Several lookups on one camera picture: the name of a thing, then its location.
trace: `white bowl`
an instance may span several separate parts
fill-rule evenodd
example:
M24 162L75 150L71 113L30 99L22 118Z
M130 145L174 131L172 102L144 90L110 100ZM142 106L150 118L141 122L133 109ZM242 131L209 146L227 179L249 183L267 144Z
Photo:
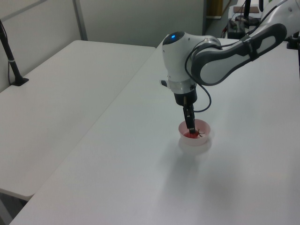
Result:
M179 130L180 136L185 144L190 145L190 146L200 146L207 141L208 136L210 134L210 126L208 125L208 123L203 120L195 119L195 128L197 131L199 130L200 133L204 133L204 134L201 134L202 137L200 137L200 136L198 136L197 138L185 137L184 134L189 132L186 122L183 121L179 125L178 130Z

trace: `black cable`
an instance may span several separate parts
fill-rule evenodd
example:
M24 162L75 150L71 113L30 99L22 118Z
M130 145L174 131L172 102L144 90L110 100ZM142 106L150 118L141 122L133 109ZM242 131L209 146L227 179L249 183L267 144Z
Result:
M185 62L185 64L184 64L184 69L186 70L186 73L187 73L187 75L188 75L190 78L192 78L192 75L189 73L188 68L187 68L188 59L189 59L189 57L192 56L192 54L193 54L198 48L199 48L199 46L196 47L196 48L194 48L194 49L190 52L190 54L187 56L186 62ZM206 92L208 98L210 99L210 103L208 104L208 106L207 106L205 109L202 109L202 110L199 110L199 111L195 111L195 110L194 110L195 113L201 113L201 112L204 112L204 111L207 110L207 109L210 107L210 105L211 105L211 97L210 97L209 92L208 92L201 84L199 84L199 86Z
M229 47L229 46L232 46L232 45L238 43L239 41L241 41L241 40L238 40L238 41L236 41L236 42L234 42L234 43L231 43L231 44L217 46L217 48Z
M11 85L11 82L10 82L10 77L9 77L9 62L8 62L8 83L9 83L9 85Z
M244 4L239 8L238 12L240 11L240 13L242 13L242 8L243 8L243 6L244 6L245 4L246 4L246 1L244 1Z
M3 31L4 31L5 37L6 37L6 39L7 39L7 38L8 38L8 34L6 33L6 30L5 30L5 28L4 28L4 26L3 26L1 20L0 20L0 24L1 24L1 27L2 27L2 29L3 29Z
M263 21L277 8L277 6L274 6L267 14L266 16L259 22L259 24L251 31L248 31L246 34L252 34L256 29L263 23Z

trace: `white table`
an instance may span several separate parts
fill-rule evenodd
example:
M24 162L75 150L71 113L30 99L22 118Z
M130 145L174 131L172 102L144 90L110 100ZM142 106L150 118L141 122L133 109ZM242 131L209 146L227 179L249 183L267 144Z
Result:
M208 87L200 148L179 141L165 77L159 46L11 225L298 224L297 51L281 44ZM195 108L207 102L199 89Z
M154 50L74 41L0 93L0 192L30 199Z

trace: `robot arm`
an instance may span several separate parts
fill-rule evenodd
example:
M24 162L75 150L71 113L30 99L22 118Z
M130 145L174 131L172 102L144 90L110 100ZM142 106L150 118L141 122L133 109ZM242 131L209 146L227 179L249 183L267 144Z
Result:
M213 36L185 32L167 36L163 57L168 81L161 83L171 89L176 103L183 106L190 133L195 132L196 84L212 86L222 82L234 70L256 60L299 30L300 0L273 0L264 9L258 28L226 49Z

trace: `wall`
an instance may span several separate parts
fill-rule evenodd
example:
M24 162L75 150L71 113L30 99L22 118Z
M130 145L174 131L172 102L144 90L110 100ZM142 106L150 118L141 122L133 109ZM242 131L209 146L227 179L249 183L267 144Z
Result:
M89 41L157 47L183 30L201 35L204 0L79 0Z
M46 0L6 20L8 14L26 7L24 2L28 5L37 0L19 1L17 7L8 4L17 0L1 1L0 18L4 18L2 22L21 75L81 39L72 0ZM8 87L7 69L8 60L0 45L0 92Z

